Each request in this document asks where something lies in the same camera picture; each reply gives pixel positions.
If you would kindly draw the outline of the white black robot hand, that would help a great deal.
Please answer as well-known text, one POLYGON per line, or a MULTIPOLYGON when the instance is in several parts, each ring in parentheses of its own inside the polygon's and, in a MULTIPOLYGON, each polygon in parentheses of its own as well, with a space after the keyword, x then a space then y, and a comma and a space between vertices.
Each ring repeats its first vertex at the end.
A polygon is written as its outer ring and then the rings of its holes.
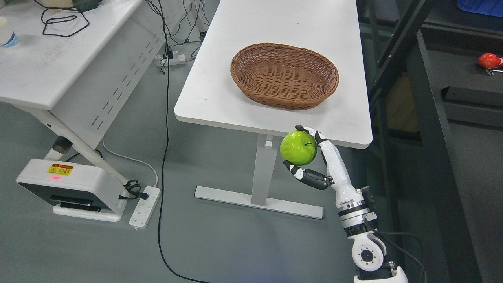
POLYGON ((361 193, 352 186, 350 176, 338 148, 329 141, 320 131, 309 127, 297 125, 298 131, 304 131, 314 137, 316 146, 320 147, 323 160, 327 167, 327 175, 284 160, 283 163, 291 174, 300 182, 319 190, 325 190, 329 186, 336 192, 336 207, 340 215, 368 208, 361 193))

